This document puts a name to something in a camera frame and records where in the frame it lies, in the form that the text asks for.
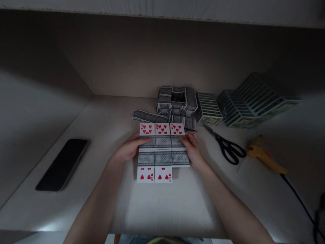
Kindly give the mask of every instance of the forearm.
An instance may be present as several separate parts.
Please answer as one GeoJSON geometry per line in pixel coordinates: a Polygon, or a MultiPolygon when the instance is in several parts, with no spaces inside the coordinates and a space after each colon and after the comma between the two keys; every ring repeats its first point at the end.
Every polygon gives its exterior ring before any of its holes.
{"type": "Polygon", "coordinates": [[[123,169],[124,162],[113,155],[77,215],[64,244],[105,242],[114,215],[123,169]]]}
{"type": "Polygon", "coordinates": [[[274,243],[261,222],[229,190],[206,162],[196,170],[234,244],[274,243]]]}

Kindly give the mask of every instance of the white table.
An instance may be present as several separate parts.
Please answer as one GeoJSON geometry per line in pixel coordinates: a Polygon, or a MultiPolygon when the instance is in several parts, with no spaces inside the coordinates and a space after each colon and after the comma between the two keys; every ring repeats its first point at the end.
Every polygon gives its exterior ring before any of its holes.
{"type": "MultiPolygon", "coordinates": [[[[94,97],[2,208],[0,229],[67,231],[109,157],[138,131],[139,122],[131,120],[134,110],[154,112],[155,103],[156,99],[148,98],[94,97]],[[58,193],[36,191],[35,186],[70,138],[88,138],[91,144],[67,188],[58,193]]],[[[242,147],[256,136],[248,129],[213,129],[242,147]]],[[[276,242],[312,242],[312,225],[278,174],[249,157],[231,165],[215,139],[200,125],[197,140],[208,163],[276,242]]],[[[173,169],[173,184],[137,184],[136,164],[137,157],[126,164],[112,233],[227,238],[193,168],[173,169]]]]}

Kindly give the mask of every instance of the black scissors handle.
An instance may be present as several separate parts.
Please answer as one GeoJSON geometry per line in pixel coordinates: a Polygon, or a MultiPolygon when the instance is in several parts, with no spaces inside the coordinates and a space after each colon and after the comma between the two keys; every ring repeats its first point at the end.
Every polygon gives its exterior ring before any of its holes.
{"type": "Polygon", "coordinates": [[[221,137],[219,135],[216,135],[215,138],[216,138],[217,142],[220,145],[221,152],[222,152],[223,156],[226,158],[226,160],[229,163],[231,163],[233,165],[237,165],[237,164],[239,164],[238,157],[240,157],[240,158],[245,158],[246,157],[245,150],[242,149],[236,143],[233,143],[231,141],[228,141],[228,140],[224,139],[223,137],[221,137]]]}

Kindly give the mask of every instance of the smartphone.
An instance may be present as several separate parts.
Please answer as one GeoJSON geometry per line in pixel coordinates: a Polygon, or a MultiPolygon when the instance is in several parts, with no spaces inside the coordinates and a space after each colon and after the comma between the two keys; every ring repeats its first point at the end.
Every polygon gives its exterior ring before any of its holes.
{"type": "Polygon", "coordinates": [[[88,144],[88,140],[84,139],[68,140],[37,184],[36,190],[63,190],[76,170],[88,144]]]}

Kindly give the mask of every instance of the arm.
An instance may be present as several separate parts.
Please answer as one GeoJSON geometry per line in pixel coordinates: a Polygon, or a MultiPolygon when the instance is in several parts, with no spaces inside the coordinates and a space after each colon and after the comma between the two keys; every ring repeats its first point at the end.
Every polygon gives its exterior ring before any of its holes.
{"type": "Polygon", "coordinates": [[[150,138],[139,139],[139,134],[135,134],[112,155],[72,224],[64,244],[105,243],[114,215],[124,164],[136,155],[139,145],[149,141],[150,138]]]}
{"type": "Polygon", "coordinates": [[[198,172],[218,215],[234,244],[272,243],[275,242],[242,201],[238,199],[221,181],[204,160],[196,139],[191,133],[180,137],[186,146],[193,168],[198,172]]]}

